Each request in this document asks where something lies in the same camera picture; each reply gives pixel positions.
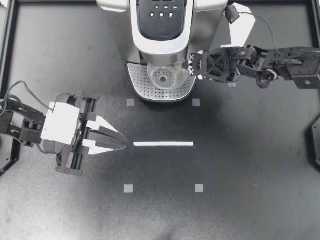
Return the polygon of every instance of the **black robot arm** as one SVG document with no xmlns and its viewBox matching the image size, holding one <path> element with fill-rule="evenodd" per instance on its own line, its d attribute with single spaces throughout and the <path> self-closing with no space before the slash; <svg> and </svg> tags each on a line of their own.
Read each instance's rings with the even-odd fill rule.
<svg viewBox="0 0 320 240">
<path fill-rule="evenodd" d="M 248 45 L 193 53 L 188 70 L 190 75 L 221 83 L 236 82 L 240 75 L 254 78 L 262 89 L 277 79 L 294 81 L 299 89 L 320 89 L 319 60 L 319 48 L 288 47 L 276 51 Z"/>
</svg>

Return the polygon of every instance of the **cable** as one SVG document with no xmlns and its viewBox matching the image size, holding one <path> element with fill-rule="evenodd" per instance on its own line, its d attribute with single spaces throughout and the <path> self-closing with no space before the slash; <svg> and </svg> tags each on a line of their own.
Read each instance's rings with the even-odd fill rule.
<svg viewBox="0 0 320 240">
<path fill-rule="evenodd" d="M 44 151 L 44 150 L 41 149 L 39 143 L 36 143 L 35 145 L 36 145 L 36 147 L 38 148 L 38 150 L 39 150 L 41 153 L 43 153 L 43 154 L 49 154 L 48 152 L 46 152 L 46 151 Z"/>
<path fill-rule="evenodd" d="M 26 91 L 31 94 L 35 100 L 37 100 L 38 103 L 40 103 L 43 107 L 45 107 L 46 109 L 49 109 L 51 111 L 53 111 L 53 109 L 51 109 L 49 106 L 47 106 L 46 104 L 44 104 L 27 86 L 27 83 L 25 81 L 17 81 L 15 84 L 13 84 L 11 87 L 9 87 L 9 89 L 7 90 L 6 94 L 4 95 L 4 106 L 2 108 L 2 112 L 0 113 L 0 117 L 5 113 L 7 106 L 8 106 L 8 98 L 9 98 L 9 93 L 11 92 L 11 90 L 17 86 L 18 84 L 23 84 Z"/>
<path fill-rule="evenodd" d="M 306 54 L 320 54 L 320 51 L 306 51 L 300 55 L 297 55 L 297 56 L 288 56 L 288 59 L 297 59 L 297 58 L 300 58 Z"/>
<path fill-rule="evenodd" d="M 262 16 L 259 16 L 259 15 L 256 15 L 254 13 L 250 13 L 250 12 L 239 12 L 239 14 L 248 14 L 248 15 L 252 15 L 260 20 L 262 20 L 263 22 L 265 22 L 265 24 L 268 26 L 269 30 L 270 30 L 270 33 L 271 33 L 271 36 L 272 36 L 272 43 L 273 43 L 273 47 L 274 47 L 274 50 L 279 54 L 280 57 L 282 57 L 282 53 L 279 51 L 279 49 L 277 48 L 276 46 L 276 39 L 275 39 L 275 35 L 274 35 L 274 32 L 272 31 L 272 28 L 271 28 L 271 25 L 270 23 Z"/>
<path fill-rule="evenodd" d="M 22 111 L 25 111 L 25 106 L 22 104 L 22 101 L 20 100 L 20 98 L 18 98 L 16 95 L 13 95 L 13 94 L 9 94 L 8 98 L 16 100 L 18 102 L 18 104 L 20 105 Z"/>
</svg>

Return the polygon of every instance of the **drip tray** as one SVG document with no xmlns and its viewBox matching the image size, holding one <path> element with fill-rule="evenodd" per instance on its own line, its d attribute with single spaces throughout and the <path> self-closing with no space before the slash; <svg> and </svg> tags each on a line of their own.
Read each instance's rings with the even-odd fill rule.
<svg viewBox="0 0 320 240">
<path fill-rule="evenodd" d="M 136 94 L 152 102 L 177 102 L 187 98 L 192 92 L 196 77 L 189 76 L 184 85 L 172 90 L 163 90 L 154 86 L 148 77 L 146 65 L 128 63 L 129 76 Z"/>
</svg>

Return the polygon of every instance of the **white square marker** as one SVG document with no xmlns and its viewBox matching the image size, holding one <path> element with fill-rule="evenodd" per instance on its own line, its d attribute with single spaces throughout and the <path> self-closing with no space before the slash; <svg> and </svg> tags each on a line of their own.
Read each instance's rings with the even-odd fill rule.
<svg viewBox="0 0 320 240">
<path fill-rule="evenodd" d="M 228 87 L 229 88 L 235 88 L 237 86 L 237 83 L 236 82 L 229 82 L 228 83 Z"/>
<path fill-rule="evenodd" d="M 134 192 L 134 185 L 133 184 L 123 185 L 123 192 L 125 194 L 132 194 Z"/>
<path fill-rule="evenodd" d="M 192 106 L 200 107 L 200 99 L 199 98 L 192 99 Z"/>
<path fill-rule="evenodd" d="M 135 106 L 135 100 L 134 99 L 127 99 L 126 100 L 126 106 L 127 107 L 134 107 Z"/>
<path fill-rule="evenodd" d="M 204 192 L 204 185 L 203 184 L 195 184 L 194 191 L 196 193 L 203 193 Z"/>
</svg>

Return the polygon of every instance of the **silver coffee maker body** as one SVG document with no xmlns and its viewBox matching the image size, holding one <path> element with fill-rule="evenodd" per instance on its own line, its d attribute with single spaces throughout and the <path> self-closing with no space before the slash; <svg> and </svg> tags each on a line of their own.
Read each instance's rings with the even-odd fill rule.
<svg viewBox="0 0 320 240">
<path fill-rule="evenodd" d="M 97 0 L 137 95 L 154 102 L 188 97 L 196 77 L 183 63 L 209 50 L 227 0 Z"/>
</svg>

